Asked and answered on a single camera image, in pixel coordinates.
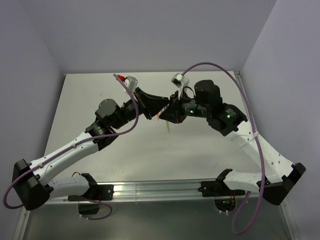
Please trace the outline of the yellow highlighter pen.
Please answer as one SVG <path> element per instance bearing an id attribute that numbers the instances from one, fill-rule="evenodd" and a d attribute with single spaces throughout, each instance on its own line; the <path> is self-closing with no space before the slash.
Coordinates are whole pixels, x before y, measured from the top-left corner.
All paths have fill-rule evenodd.
<path id="1" fill-rule="evenodd" d="M 168 121 L 165 121 L 165 123 L 166 123 L 167 131 L 168 131 L 168 133 L 170 133 L 171 132 L 170 123 Z"/>

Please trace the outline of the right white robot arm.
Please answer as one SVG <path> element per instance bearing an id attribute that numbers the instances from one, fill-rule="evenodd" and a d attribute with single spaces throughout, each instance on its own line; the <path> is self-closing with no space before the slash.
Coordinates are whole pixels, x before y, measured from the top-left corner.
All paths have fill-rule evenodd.
<path id="1" fill-rule="evenodd" d="M 246 115 L 223 101 L 220 88 L 212 80 L 198 81 L 193 98 L 184 90 L 172 94 L 159 117 L 173 124 L 181 124 L 186 117 L 204 118 L 212 129 L 238 145 L 261 167 L 257 173 L 225 169 L 213 182 L 213 189 L 221 195 L 231 191 L 262 193 L 267 202 L 278 206 L 306 171 L 302 163 L 286 159 L 253 131 Z"/>

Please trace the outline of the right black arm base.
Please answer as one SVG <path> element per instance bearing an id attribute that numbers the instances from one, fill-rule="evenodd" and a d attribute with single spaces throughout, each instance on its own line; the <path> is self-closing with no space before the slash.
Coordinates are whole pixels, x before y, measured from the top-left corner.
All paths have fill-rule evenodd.
<path id="1" fill-rule="evenodd" d="M 201 181 L 200 187 L 197 189 L 197 191 L 202 194 L 203 198 L 221 197 L 219 199 L 214 199 L 215 207 L 217 208 L 219 214 L 224 213 L 228 215 L 236 210 L 236 197 L 245 196 L 246 192 L 240 189 L 231 190 L 224 183 L 225 178 L 226 175 L 221 173 L 214 180 Z"/>

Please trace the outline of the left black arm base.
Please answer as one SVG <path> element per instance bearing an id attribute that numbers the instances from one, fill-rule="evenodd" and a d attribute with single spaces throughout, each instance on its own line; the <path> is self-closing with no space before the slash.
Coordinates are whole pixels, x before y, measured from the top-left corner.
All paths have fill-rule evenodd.
<path id="1" fill-rule="evenodd" d="M 85 219 L 97 221 L 108 218 L 112 214 L 113 208 L 106 201 L 111 201 L 113 194 L 113 184 L 97 184 L 81 196 L 69 195 L 67 200 L 69 202 L 88 202 L 78 203 L 78 213 Z M 96 216 L 103 207 L 106 207 L 107 214 L 100 217 Z"/>

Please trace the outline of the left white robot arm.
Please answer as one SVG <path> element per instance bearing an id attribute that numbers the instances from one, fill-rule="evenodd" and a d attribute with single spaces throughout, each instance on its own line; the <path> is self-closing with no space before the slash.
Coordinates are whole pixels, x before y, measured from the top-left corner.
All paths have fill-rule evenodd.
<path id="1" fill-rule="evenodd" d="M 121 133 L 115 130 L 130 121 L 134 122 L 134 128 L 140 115 L 152 119 L 170 102 L 167 97 L 148 94 L 138 87 L 129 93 L 129 97 L 122 106 L 111 98 L 104 99 L 95 111 L 95 121 L 70 143 L 31 162 L 21 159 L 14 164 L 9 188 L 15 190 L 26 210 L 35 210 L 50 199 L 63 196 L 81 196 L 86 200 L 96 197 L 98 184 L 90 174 L 61 180 L 56 176 L 128 133 L 127 130 Z"/>

